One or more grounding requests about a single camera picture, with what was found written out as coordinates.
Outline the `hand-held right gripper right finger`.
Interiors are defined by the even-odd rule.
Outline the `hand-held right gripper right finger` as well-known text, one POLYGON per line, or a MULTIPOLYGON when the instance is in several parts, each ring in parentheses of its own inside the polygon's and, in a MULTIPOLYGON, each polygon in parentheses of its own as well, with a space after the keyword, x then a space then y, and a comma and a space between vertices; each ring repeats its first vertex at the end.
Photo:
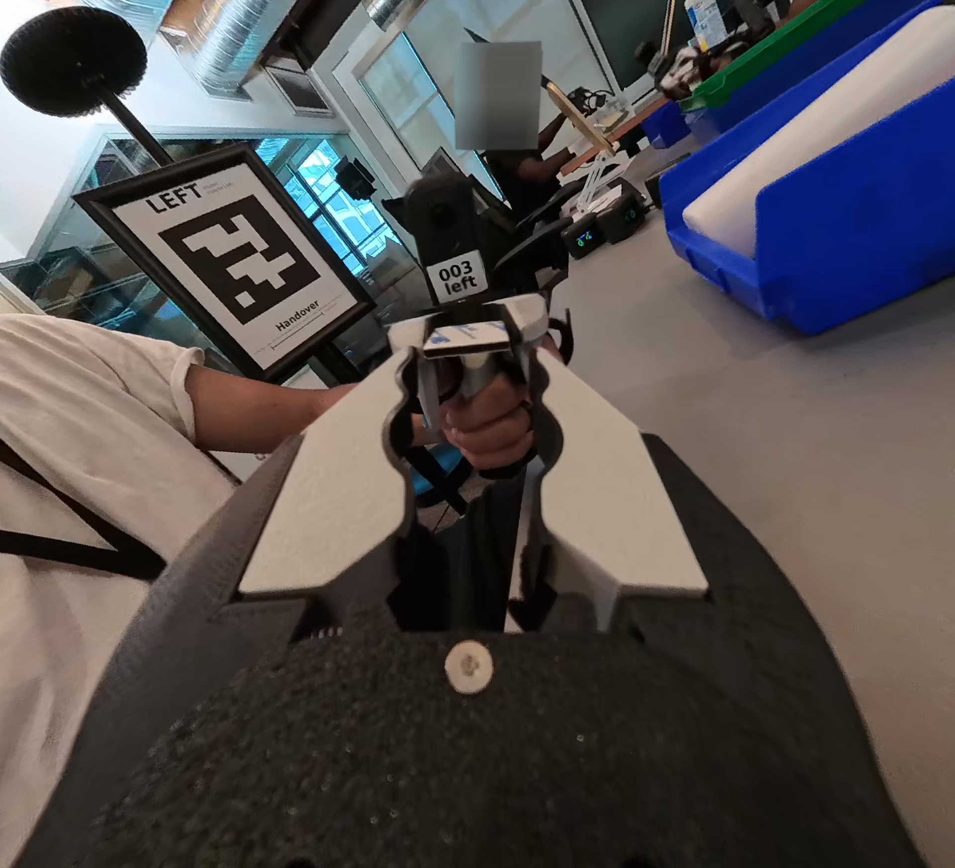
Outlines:
POLYGON ((639 428, 547 351, 529 362, 539 468, 522 503, 522 630, 582 596, 607 631, 627 598, 703 599, 709 582, 639 428))

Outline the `black charger green display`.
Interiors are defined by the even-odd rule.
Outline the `black charger green display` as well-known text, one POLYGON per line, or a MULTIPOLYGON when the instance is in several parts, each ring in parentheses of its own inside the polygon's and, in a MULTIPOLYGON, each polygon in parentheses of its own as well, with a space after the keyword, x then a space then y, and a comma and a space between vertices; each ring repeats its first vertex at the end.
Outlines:
POLYGON ((590 255, 605 242, 598 216, 582 215, 562 231, 561 240, 571 261, 590 255))
POLYGON ((646 224, 649 208, 643 195, 628 191, 618 195, 597 215, 597 225, 608 244, 627 241, 646 224))

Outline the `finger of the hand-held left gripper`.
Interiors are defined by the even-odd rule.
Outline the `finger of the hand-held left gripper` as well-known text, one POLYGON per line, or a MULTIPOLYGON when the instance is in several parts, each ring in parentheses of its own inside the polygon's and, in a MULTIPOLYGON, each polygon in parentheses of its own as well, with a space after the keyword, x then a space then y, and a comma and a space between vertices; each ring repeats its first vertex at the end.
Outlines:
POLYGON ((489 353, 488 373, 525 384, 530 394, 542 394, 547 374, 539 361, 539 350, 550 321, 546 299, 540 293, 499 298, 488 302, 488 311, 491 320, 503 323, 506 332, 502 349, 489 353))
POLYGON ((429 320, 395 323, 388 331, 388 341, 392 356, 398 359, 398 385, 406 392, 407 400, 418 406, 424 432, 440 435, 438 366, 424 355, 429 327, 429 320))

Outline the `white cylinder roll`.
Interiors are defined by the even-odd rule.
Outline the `white cylinder roll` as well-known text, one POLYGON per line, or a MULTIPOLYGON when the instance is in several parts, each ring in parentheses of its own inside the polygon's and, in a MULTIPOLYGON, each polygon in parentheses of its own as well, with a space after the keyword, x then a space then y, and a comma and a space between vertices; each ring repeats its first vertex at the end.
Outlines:
POLYGON ((919 12, 683 211, 693 232, 752 258, 756 199, 771 183, 942 86, 954 74, 954 6, 919 12))

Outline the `person's left forearm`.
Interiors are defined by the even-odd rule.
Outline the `person's left forearm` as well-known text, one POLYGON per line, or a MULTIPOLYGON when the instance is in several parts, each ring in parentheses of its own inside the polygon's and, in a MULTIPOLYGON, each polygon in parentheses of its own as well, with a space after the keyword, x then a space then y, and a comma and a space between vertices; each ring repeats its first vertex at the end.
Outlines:
POLYGON ((358 387, 277 386, 199 365, 185 376, 195 443, 209 453, 269 455, 358 387))

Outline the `black framed marker sign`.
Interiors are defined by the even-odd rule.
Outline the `black framed marker sign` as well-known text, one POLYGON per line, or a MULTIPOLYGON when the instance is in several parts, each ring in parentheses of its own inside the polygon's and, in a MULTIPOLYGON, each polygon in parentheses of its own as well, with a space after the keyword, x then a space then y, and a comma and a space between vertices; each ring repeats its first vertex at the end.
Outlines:
POLYGON ((281 383, 375 309, 246 144, 74 202, 246 377, 281 383))

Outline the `dark wall grille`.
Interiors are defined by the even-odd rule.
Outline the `dark wall grille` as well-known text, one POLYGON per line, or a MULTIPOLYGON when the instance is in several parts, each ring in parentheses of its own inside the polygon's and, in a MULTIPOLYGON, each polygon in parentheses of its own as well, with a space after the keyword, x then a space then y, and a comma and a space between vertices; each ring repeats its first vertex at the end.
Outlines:
POLYGON ((328 99, 297 60, 273 57, 262 64, 262 71, 269 76, 269 80, 296 115, 334 117, 335 112, 328 99))

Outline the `black white patterned object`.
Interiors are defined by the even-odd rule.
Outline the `black white patterned object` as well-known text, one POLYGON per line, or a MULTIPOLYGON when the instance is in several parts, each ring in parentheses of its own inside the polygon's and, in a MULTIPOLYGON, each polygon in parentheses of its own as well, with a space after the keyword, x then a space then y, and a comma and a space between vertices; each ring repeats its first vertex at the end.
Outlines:
POLYGON ((710 50, 690 40, 663 60, 654 75, 655 88, 672 101, 690 98, 702 83, 734 63, 753 44, 753 31, 747 25, 739 26, 710 50))

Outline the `person's left hand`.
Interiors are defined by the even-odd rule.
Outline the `person's left hand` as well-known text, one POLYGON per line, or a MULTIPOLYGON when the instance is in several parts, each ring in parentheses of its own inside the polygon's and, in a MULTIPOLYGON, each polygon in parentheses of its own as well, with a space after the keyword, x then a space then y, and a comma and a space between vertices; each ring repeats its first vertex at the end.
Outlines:
POLYGON ((472 397, 459 392, 442 404, 440 429, 489 480, 512 477, 535 453, 528 386, 503 373, 472 397))

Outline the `white bottle blue label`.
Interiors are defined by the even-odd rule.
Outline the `white bottle blue label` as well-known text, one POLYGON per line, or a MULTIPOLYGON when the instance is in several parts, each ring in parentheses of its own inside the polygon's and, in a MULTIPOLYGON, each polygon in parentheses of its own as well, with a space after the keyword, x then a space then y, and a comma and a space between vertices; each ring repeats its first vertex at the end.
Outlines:
POLYGON ((710 52, 729 39, 730 33, 717 0, 685 0, 685 10, 701 52, 710 52))

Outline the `plain blue storage bin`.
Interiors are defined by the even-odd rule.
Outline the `plain blue storage bin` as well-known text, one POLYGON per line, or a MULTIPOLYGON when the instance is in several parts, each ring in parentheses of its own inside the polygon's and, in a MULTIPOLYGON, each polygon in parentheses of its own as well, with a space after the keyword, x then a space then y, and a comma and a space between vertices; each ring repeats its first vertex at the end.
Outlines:
MULTIPOLYGON (((915 7, 927 1, 920 2, 903 15, 910 13, 915 7)), ((873 31, 872 34, 882 29, 883 27, 873 31)), ((699 142, 707 143, 720 134, 730 131, 743 119, 762 109, 771 101, 782 96, 784 92, 849 51, 842 51, 827 64, 822 64, 821 56, 811 55, 809 53, 810 49, 810 46, 804 46, 796 51, 794 60, 797 61, 797 65, 784 68, 780 80, 770 81, 769 74, 764 74, 750 83, 749 86, 737 92, 731 102, 722 108, 684 113, 679 105, 681 101, 668 101, 660 109, 653 111, 644 121, 643 128, 647 139, 654 147, 659 149, 671 147, 690 134, 694 135, 699 142)))

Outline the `blue bin with marker label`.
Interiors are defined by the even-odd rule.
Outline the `blue bin with marker label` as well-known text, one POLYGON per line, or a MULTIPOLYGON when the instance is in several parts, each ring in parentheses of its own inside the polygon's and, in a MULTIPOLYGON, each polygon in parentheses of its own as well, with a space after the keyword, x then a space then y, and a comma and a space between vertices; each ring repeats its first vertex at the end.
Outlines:
POLYGON ((901 16, 663 173, 670 244, 759 318, 817 335, 953 275, 953 78, 765 187, 745 258, 683 211, 931 2, 901 16))

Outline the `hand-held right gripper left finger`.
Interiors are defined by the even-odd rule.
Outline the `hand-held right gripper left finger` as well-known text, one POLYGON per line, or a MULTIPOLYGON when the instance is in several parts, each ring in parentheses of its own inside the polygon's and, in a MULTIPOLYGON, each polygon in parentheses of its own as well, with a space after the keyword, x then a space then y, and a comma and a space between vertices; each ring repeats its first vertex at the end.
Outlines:
POLYGON ((388 596, 414 517, 403 457, 416 377, 403 349, 305 432, 245 573, 242 596, 388 596))

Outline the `green storage bin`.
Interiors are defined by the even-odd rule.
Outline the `green storage bin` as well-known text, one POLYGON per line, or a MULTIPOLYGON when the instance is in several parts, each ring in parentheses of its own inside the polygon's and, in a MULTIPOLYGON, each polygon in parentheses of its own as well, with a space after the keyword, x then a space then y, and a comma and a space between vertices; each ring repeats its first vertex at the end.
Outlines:
POLYGON ((797 65, 794 55, 804 46, 810 46, 809 53, 820 55, 822 64, 827 64, 924 1, 820 0, 710 76, 690 98, 680 102, 680 109, 689 113, 722 108, 764 74, 769 74, 770 81, 780 80, 784 68, 797 65))

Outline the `black white card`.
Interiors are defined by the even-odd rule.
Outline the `black white card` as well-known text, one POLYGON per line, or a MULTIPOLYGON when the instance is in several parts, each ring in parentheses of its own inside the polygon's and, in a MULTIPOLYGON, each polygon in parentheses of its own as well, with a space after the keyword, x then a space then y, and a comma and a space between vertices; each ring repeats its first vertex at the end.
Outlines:
POLYGON ((427 360, 488 354, 511 347, 507 326, 500 320, 436 326, 421 353, 427 360))

